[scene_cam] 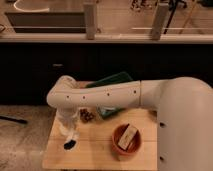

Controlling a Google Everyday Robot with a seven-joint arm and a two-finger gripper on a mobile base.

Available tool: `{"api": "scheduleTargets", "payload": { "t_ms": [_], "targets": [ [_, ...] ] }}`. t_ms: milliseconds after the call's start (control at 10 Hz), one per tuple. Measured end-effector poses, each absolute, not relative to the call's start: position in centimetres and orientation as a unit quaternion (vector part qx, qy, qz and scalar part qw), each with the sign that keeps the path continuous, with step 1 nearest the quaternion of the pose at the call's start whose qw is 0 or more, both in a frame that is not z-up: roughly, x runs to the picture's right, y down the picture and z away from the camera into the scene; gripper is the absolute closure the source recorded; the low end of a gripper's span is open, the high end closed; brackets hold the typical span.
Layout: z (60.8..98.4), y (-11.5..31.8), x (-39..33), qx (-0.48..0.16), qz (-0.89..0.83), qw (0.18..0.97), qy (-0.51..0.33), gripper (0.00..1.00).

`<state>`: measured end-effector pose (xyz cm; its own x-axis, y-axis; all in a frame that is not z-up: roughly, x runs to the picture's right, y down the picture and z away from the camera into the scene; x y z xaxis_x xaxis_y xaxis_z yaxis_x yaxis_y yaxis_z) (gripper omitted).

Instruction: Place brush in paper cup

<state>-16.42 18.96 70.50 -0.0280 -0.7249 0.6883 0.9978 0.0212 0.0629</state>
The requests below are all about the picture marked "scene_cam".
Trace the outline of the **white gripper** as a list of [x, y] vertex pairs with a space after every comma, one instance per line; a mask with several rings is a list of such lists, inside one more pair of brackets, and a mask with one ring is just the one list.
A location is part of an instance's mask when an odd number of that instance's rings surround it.
[[79, 137], [79, 132], [77, 131], [78, 109], [57, 109], [56, 118], [59, 121], [60, 132], [66, 137], [66, 141], [76, 141]]

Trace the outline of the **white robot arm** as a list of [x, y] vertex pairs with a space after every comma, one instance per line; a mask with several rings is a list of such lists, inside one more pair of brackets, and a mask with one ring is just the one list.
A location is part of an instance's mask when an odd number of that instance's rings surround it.
[[157, 112], [159, 171], [213, 171], [213, 87], [193, 77], [77, 88], [60, 77], [47, 103], [65, 115], [75, 107], [143, 108]]

